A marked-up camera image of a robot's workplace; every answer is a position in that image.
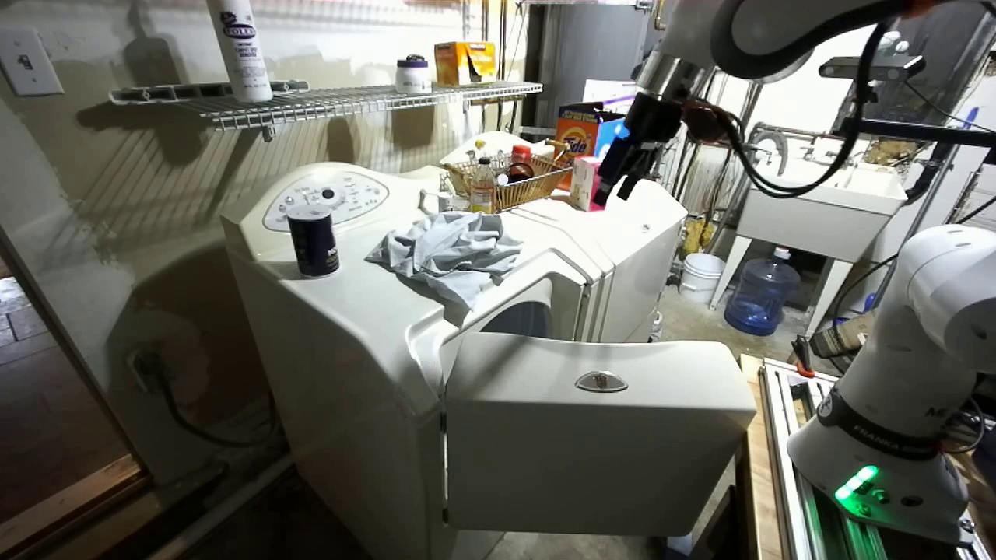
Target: green light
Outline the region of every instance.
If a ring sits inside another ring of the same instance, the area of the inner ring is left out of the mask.
[[[851,477],[851,478],[835,492],[835,497],[836,497],[836,501],[854,497],[854,492],[859,492],[863,484],[869,484],[874,477],[879,477],[879,466],[874,466],[874,464],[863,466],[857,477]]]

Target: electrical outlet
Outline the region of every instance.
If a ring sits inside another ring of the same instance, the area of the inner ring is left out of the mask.
[[[63,93],[63,79],[34,26],[0,26],[0,63],[20,96]]]

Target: cloth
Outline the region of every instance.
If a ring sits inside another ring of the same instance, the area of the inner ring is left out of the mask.
[[[519,242],[505,236],[498,213],[438,211],[414,220],[403,232],[390,232],[368,260],[399,275],[421,278],[444,301],[472,308],[518,264]]]

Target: white appliance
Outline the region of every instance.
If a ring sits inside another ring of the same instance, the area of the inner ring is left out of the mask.
[[[368,260],[435,187],[309,163],[223,220],[303,478],[385,560],[472,556],[507,529],[689,530],[753,415],[748,378],[713,343],[593,343],[651,333],[686,211],[655,184],[586,220],[507,211],[518,269],[450,314]],[[318,197],[342,199],[340,269],[303,278],[280,213]],[[608,325],[623,298],[645,303]]]

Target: bucket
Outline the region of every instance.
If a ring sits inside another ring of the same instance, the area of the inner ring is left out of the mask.
[[[686,257],[680,295],[692,301],[708,301],[723,274],[723,257],[693,253]]]

